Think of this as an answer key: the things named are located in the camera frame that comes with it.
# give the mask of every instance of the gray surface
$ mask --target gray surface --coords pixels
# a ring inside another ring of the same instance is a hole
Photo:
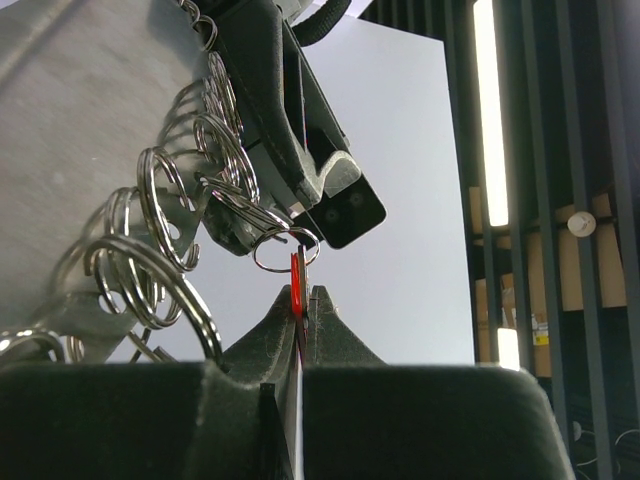
[[[79,264],[52,275],[82,235],[101,233],[86,223],[135,184],[174,96],[202,76],[185,17],[170,0],[23,0],[0,12],[1,326],[25,324],[51,294],[96,290]],[[55,308],[100,312],[95,296],[72,300]],[[115,320],[98,315],[85,316]]]
[[[17,0],[0,0],[0,8],[8,7],[12,3],[15,3]]]
[[[306,49],[347,133],[352,153],[388,209],[387,221],[343,250],[326,245],[309,268],[344,322],[390,363],[471,364],[473,340],[462,207],[442,43],[345,18]],[[198,239],[189,279],[205,299],[225,346],[266,314],[287,275],[259,270]],[[286,247],[264,260],[283,265]],[[179,321],[154,333],[169,353],[201,358]],[[123,345],[118,358],[130,352]]]

